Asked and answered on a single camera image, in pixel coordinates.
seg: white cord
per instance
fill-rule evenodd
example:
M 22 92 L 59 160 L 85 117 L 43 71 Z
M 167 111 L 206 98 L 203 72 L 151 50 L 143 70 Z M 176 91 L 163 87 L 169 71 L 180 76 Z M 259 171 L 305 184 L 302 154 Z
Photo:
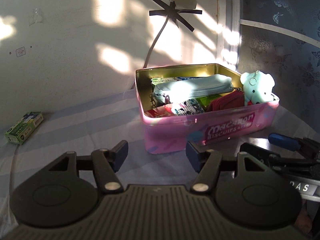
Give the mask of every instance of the white cord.
M 148 50 L 146 59 L 145 59 L 144 64 L 143 64 L 143 68 L 146 68 L 146 67 L 148 66 L 148 63 L 149 63 L 149 60 L 150 60 L 150 57 L 151 57 L 151 53 L 152 53 L 152 51 L 153 51 L 153 48 L 155 47 L 156 42 L 158 41 L 161 33 L 163 32 L 164 27 L 167 25 L 168 20 L 169 20 L 169 16 L 167 16 L 167 17 L 165 18 L 165 21 L 164 21 L 164 24 L 163 24 L 162 28 L 160 29 L 160 31 L 159 31 L 159 33 L 157 34 L 157 36 L 154 38 L 154 40 L 153 40 L 153 42 L 152 42 L 152 44 L 151 44 L 151 46 L 150 46 L 150 48 L 149 48 L 149 50 Z

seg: bear's ear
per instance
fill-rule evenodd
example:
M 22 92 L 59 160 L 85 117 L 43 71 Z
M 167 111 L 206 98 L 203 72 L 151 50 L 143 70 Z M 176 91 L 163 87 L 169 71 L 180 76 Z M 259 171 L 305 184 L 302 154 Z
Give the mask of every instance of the bear's ear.
M 248 76 L 249 76 L 249 73 L 247 73 L 247 72 L 244 72 L 244 73 L 241 75 L 241 77 L 240 77 L 240 82 L 241 82 L 241 84 L 244 84 L 244 83 L 246 82 Z
M 272 87 L 275 86 L 275 81 L 273 79 L 273 77 L 270 74 L 267 74 L 266 77 L 268 78 L 268 84 L 272 85 Z

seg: small label on wall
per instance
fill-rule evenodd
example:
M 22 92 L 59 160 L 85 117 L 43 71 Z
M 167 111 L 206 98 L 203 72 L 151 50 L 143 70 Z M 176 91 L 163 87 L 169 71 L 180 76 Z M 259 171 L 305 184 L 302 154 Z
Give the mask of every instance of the small label on wall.
M 20 49 L 16 49 L 16 55 L 17 57 L 23 56 L 26 54 L 26 49 L 24 47 L 20 48 Z

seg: white wall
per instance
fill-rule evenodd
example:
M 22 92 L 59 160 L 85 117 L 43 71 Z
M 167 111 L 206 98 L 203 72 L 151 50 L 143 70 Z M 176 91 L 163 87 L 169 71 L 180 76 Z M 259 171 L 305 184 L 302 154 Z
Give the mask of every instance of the white wall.
M 217 22 L 225 0 L 177 3 L 204 13 L 183 15 L 193 33 L 169 22 L 150 66 L 222 60 L 217 43 L 226 22 Z M 44 21 L 29 26 L 35 8 Z M 150 9 L 160 8 L 152 0 L 0 0 L 0 127 L 27 111 L 52 112 L 129 89 L 164 22 Z M 17 57 L 20 47 L 26 54 Z

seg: white butterfly decal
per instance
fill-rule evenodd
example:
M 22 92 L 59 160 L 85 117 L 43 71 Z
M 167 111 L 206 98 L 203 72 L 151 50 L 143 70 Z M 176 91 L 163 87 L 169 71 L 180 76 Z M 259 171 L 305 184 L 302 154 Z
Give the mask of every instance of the white butterfly decal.
M 279 16 L 282 16 L 283 14 L 280 14 L 279 12 L 273 16 L 273 20 L 276 24 L 279 24 Z

